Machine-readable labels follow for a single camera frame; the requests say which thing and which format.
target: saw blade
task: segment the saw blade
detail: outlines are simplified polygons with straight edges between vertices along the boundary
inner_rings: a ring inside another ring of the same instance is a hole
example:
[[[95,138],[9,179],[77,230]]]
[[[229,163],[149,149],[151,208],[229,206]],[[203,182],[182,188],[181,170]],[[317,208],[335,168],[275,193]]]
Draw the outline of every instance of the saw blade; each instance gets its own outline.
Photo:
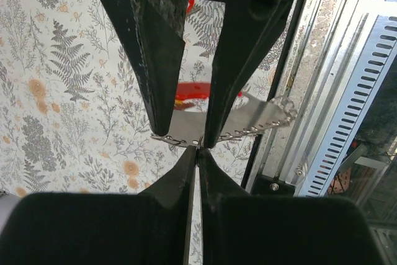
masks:
[[[218,142],[258,135],[269,128],[287,126],[296,117],[293,103],[286,98],[278,97],[264,102],[246,92],[243,92],[243,96],[248,98],[248,102],[230,112]],[[174,110],[168,134],[163,137],[152,135],[152,138],[175,146],[198,146],[204,134],[206,116],[206,112]]]

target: red object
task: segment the red object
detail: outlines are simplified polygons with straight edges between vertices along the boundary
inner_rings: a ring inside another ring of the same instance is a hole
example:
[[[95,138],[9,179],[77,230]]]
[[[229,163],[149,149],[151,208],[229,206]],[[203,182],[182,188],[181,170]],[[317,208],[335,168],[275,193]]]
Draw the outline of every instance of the red object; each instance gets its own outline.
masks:
[[[176,89],[175,99],[208,99],[210,97],[211,83],[179,83]]]
[[[192,10],[193,5],[194,5],[194,0],[189,0],[188,3],[189,3],[189,5],[187,6],[186,14],[188,14]]]

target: perforated metal strip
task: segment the perforated metal strip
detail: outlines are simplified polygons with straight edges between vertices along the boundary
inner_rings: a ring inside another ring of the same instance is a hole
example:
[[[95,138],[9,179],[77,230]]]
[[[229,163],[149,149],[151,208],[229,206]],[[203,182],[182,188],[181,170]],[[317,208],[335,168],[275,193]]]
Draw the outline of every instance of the perforated metal strip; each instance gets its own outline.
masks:
[[[325,194],[396,53],[397,15],[378,16],[297,195]]]

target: floral patterned tablecloth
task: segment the floral patterned tablecloth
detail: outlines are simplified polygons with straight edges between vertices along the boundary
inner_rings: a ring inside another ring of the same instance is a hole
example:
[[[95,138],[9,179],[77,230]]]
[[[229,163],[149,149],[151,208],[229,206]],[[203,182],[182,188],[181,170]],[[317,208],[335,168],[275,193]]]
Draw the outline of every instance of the floral patterned tablecloth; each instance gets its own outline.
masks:
[[[185,23],[182,81],[210,80],[224,10],[195,2]],[[246,86],[261,99],[282,40]],[[183,152],[150,138],[135,76],[99,0],[0,0],[0,85],[0,190],[135,193]],[[213,149],[235,181],[251,144],[245,138]],[[190,262],[201,263],[195,210]]]

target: screw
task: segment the screw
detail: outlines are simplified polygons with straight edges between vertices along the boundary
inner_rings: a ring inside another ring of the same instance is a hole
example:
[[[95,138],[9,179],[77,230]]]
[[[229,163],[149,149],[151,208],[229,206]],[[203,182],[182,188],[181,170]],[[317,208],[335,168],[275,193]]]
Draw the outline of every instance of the screw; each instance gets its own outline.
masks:
[[[270,185],[270,189],[271,189],[272,191],[277,191],[277,190],[279,189],[279,185],[278,185],[277,183],[272,183],[272,184]]]

